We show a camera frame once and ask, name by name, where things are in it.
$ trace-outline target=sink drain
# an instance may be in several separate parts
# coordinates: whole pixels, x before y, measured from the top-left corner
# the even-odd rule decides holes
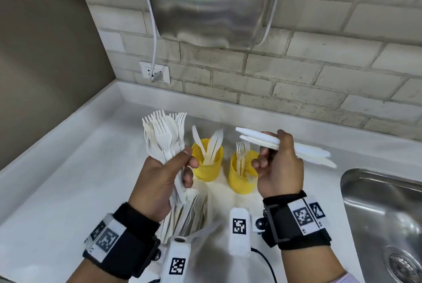
[[[393,274],[403,283],[419,283],[420,277],[416,266],[404,255],[391,253],[388,264]]]
[[[398,283],[422,283],[420,264],[409,253],[388,246],[384,249],[384,262]]]

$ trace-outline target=stainless steel hand dryer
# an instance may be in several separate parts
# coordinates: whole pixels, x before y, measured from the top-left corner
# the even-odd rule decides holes
[[[271,0],[151,0],[161,37],[196,46],[251,49]]]

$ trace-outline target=hand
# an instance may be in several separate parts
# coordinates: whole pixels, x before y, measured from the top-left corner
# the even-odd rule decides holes
[[[252,167],[258,173],[258,191],[265,199],[270,196],[297,194],[303,189],[303,161],[296,156],[291,134],[278,130],[278,151],[261,147]]]
[[[146,158],[128,203],[151,220],[161,222],[171,210],[169,199],[177,173],[184,169],[184,186],[193,185],[193,171],[186,166],[199,167],[189,147],[164,165],[151,157]]]

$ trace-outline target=black cable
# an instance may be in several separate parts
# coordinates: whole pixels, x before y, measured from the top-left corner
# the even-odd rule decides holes
[[[274,278],[274,282],[275,282],[275,283],[277,283],[276,275],[274,274],[273,268],[271,267],[271,264],[270,264],[270,262],[267,260],[267,258],[265,257],[265,255],[264,255],[264,254],[262,254],[261,252],[259,252],[259,251],[258,251],[257,249],[255,249],[255,248],[251,248],[251,251],[252,251],[252,252],[255,252],[255,253],[258,253],[259,255],[261,255],[261,256],[264,258],[265,262],[267,262],[268,266],[270,267],[271,274],[273,275],[273,278]]]

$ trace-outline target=forearm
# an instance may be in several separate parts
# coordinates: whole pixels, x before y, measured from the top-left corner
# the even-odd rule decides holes
[[[116,278],[99,267],[84,259],[78,268],[73,272],[67,283],[125,283],[128,280]]]
[[[329,246],[282,251],[289,283],[329,283],[346,271]]]

